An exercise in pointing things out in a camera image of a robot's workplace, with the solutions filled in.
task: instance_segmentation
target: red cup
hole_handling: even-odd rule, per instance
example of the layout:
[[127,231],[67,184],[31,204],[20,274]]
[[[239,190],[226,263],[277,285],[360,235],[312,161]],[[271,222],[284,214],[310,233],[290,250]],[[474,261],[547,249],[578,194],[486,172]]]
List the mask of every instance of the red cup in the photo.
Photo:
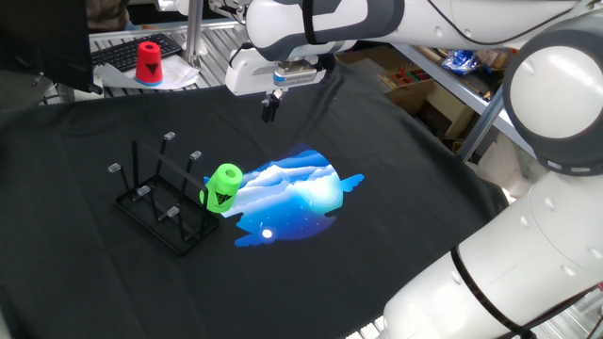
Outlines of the red cup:
[[145,41],[139,45],[136,81],[145,86],[157,86],[163,81],[161,49],[154,42]]

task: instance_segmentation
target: computer monitor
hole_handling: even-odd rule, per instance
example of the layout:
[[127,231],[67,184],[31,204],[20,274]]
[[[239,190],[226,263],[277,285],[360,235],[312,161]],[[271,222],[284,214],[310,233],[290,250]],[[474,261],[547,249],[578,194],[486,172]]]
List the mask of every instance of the computer monitor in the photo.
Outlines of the computer monitor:
[[0,70],[43,73],[101,93],[92,77],[86,0],[0,0]]

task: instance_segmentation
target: green plastic cup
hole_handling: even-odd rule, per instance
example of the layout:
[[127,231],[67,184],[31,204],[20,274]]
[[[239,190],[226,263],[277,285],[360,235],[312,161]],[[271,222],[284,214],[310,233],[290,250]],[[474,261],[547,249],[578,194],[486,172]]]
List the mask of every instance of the green plastic cup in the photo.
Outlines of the green plastic cup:
[[[216,169],[207,182],[209,200],[207,209],[214,213],[224,213],[233,206],[236,193],[243,181],[243,172],[233,164],[222,164]],[[204,203],[204,192],[199,193],[201,204]]]

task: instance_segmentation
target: computer keyboard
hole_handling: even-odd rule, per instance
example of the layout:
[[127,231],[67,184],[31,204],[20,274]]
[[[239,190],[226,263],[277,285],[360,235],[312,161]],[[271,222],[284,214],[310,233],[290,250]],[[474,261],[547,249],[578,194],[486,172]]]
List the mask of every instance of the computer keyboard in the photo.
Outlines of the computer keyboard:
[[110,64],[120,72],[136,68],[136,60],[141,42],[154,42],[161,48],[161,57],[169,57],[182,51],[182,47],[165,34],[153,34],[91,53],[92,67]]

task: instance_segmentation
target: blue projection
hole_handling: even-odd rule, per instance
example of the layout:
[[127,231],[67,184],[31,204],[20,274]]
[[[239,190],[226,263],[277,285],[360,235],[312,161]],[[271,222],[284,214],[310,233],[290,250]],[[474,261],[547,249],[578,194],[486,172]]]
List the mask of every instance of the blue projection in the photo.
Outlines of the blue projection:
[[341,207],[343,192],[364,178],[339,180],[322,154],[301,152],[244,174],[233,207],[222,215],[243,214],[236,226],[249,234],[235,241],[238,247],[305,239],[333,224],[336,217],[325,214]]

